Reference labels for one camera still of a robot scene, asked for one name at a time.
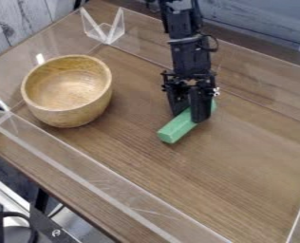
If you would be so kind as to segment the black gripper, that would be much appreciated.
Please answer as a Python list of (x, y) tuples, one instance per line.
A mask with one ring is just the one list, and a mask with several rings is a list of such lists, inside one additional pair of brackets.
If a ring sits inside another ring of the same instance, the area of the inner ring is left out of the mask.
[(212, 116), (216, 90), (212, 54), (218, 51), (220, 44), (212, 35), (172, 39), (168, 43), (173, 69), (162, 72), (162, 91), (173, 115), (178, 116), (190, 106), (192, 121), (200, 123)]

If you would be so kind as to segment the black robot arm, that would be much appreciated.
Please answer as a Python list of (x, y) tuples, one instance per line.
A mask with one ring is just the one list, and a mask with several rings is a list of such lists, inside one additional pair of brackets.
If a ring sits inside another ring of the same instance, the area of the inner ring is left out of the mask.
[(164, 31), (169, 35), (172, 70), (162, 72), (162, 91), (178, 116), (190, 109), (192, 121), (208, 120), (213, 97), (218, 94), (212, 54), (218, 41), (202, 31), (202, 14), (197, 0), (160, 0)]

